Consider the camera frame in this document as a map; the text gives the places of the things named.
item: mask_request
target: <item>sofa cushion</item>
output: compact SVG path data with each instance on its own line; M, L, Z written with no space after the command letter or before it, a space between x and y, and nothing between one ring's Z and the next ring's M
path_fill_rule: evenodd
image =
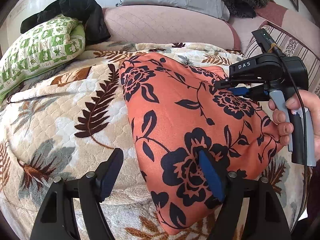
M295 38L320 58L320 29L298 12L275 3L256 9L257 14L273 27Z
M263 25L268 22L259 16L251 18L239 18L231 16L229 19L229 24L236 30L241 43L241 51L245 52L249 46L252 39L252 33L255 30L260 29Z
M134 43L209 43L240 50L234 28L217 18L181 8L132 5L104 9L111 38Z

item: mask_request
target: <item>beige blanket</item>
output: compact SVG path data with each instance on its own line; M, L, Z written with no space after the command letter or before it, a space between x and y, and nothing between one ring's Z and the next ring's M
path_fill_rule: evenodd
M124 152L124 163L102 210L116 240L203 240L220 208L175 236L161 228L151 196L137 162L122 89L108 94L98 121L83 130L81 120L109 79L108 64L118 69L121 62L136 54L158 52L185 65L228 66L243 58L209 44L121 44L104 42L88 46L76 62L56 76L20 91L1 106L0 111L0 209L23 240L29 239L37 211L55 176L80 178L106 161L115 147ZM290 162L283 149L263 173L269 178L284 208L289 226L300 208L303 167ZM82 240L88 240L80 203L74 200L76 220ZM247 202L234 239L240 239Z

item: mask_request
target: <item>black garment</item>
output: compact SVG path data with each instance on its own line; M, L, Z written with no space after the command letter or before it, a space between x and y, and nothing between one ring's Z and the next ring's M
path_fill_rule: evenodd
M25 19L21 23L20 32L25 33L60 13L83 22L86 45L97 44L111 37L104 22L102 8L95 0L56 0L43 11Z

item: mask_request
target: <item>gray handle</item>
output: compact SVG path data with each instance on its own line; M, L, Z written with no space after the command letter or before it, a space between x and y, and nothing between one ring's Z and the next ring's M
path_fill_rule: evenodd
M280 91L280 90L271 91L269 93L269 96L273 100L273 102L275 103L276 108L285 113L285 121L290 122L288 108L285 105L284 95L283 95L282 91ZM288 151L292 153L293 152L292 134L290 134L289 136L290 136L290 142L288 145Z
M286 122L290 122L288 109L285 105L285 99L282 91L275 90L270 92L269 95L270 95L270 98L275 103L276 108L285 113ZM309 109L305 107L305 110L306 110L306 121L307 121L307 165L315 167L316 158L315 158L315 138L313 133L313 124L312 124L312 119L311 119ZM300 115L302 127L303 127L302 109L299 109L297 114ZM293 152L292 135L290 134L289 136L290 136L290 142L288 145L288 151L292 153Z

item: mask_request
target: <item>orange floral cloth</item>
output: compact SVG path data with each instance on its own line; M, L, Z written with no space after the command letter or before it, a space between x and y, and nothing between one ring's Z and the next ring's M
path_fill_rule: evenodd
M226 77L218 66L198 68L149 53L125 60L119 74L140 170L169 234L220 204L199 167L200 149L228 171L255 179L282 148L260 106L215 89Z

